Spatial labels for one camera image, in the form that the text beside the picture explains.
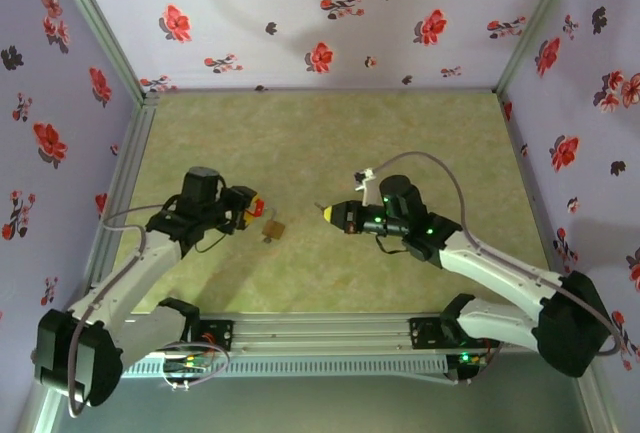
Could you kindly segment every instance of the floral wallpaper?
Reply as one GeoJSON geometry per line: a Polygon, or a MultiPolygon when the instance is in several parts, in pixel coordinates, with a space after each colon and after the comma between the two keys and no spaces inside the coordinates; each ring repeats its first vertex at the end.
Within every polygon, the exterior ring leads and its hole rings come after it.
{"type": "Polygon", "coordinates": [[[134,103],[74,0],[6,0],[0,32],[0,431],[16,431],[37,325],[84,277],[134,103]]]}
{"type": "Polygon", "coordinates": [[[145,91],[264,92],[494,87],[539,0],[97,2],[145,91]]]}
{"type": "Polygon", "coordinates": [[[631,0],[558,0],[504,102],[548,214],[558,271],[595,282],[624,339],[603,360],[625,428],[640,424],[640,16],[631,0]]]}

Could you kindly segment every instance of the yellow tip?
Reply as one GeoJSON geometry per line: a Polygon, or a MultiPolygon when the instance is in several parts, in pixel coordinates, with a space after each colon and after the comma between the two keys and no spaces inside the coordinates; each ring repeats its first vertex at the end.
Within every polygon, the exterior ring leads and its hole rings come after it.
{"type": "Polygon", "coordinates": [[[322,212],[322,216],[324,216],[324,219],[327,220],[329,223],[331,223],[331,207],[327,206],[324,211],[322,212]]]}

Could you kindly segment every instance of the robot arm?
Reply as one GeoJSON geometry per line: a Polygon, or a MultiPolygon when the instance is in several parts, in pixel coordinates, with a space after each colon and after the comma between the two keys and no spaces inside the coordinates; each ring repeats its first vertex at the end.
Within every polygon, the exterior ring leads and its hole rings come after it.
{"type": "Polygon", "coordinates": [[[523,346],[562,373],[582,376],[610,333],[558,289],[608,318],[588,277],[577,271],[565,277],[541,270],[481,244],[461,225],[429,212],[406,176],[385,178],[379,195],[371,192],[375,182],[371,169],[357,173],[356,181],[357,189],[364,190],[364,201],[327,207],[323,215],[329,223],[347,234],[374,234],[376,240],[400,237],[414,258],[475,280],[511,303],[491,304],[459,295],[441,314],[447,337],[460,344],[468,338],[490,338],[523,346]],[[372,204],[378,199],[381,205],[372,204]]]}
{"type": "Polygon", "coordinates": [[[102,404],[120,376],[147,354],[197,335],[199,310],[167,298],[149,315],[129,323],[127,317],[160,277],[175,266],[210,229],[225,235],[244,230],[261,216],[264,203],[244,186],[226,187],[215,170],[191,168],[179,195],[171,197],[143,232],[144,248],[113,271],[67,311],[50,310],[38,324],[35,378],[68,394],[74,377],[75,398],[102,404]],[[254,212],[249,208],[255,206],[254,212]],[[79,331],[77,340],[74,333],[79,331]],[[75,373],[69,359],[76,353],[75,373]]]}

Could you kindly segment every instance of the gray floor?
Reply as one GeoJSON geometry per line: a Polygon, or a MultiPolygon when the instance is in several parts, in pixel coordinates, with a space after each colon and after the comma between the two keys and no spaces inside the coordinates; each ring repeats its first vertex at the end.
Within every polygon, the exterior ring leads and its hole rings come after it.
{"type": "Polygon", "coordinates": [[[190,392],[123,380],[57,432],[585,433],[577,384],[529,354],[505,354],[472,386],[401,378],[218,379],[190,392]]]}

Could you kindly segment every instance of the green floor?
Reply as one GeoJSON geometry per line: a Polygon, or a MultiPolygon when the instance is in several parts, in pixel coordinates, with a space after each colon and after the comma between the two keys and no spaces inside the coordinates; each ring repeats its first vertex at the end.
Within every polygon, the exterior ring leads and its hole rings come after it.
{"type": "MultiPolygon", "coordinates": [[[[220,171],[278,211],[283,238],[262,240],[264,220],[205,254],[192,251],[136,312],[166,296],[203,312],[441,311],[458,293],[498,300],[455,273],[408,254],[384,255],[371,236],[347,236],[314,202],[361,199],[353,173],[408,150],[439,156],[465,192],[471,230],[535,266],[545,260],[498,101],[475,93],[176,94],[160,103],[132,206],[178,193],[191,166],[220,171]]],[[[436,165],[405,159],[429,209],[458,221],[455,190],[436,165]]],[[[144,223],[151,213],[132,214],[144,223]]],[[[212,232],[202,247],[219,234],[212,232]]],[[[136,244],[122,240],[119,259],[136,244]]]]}

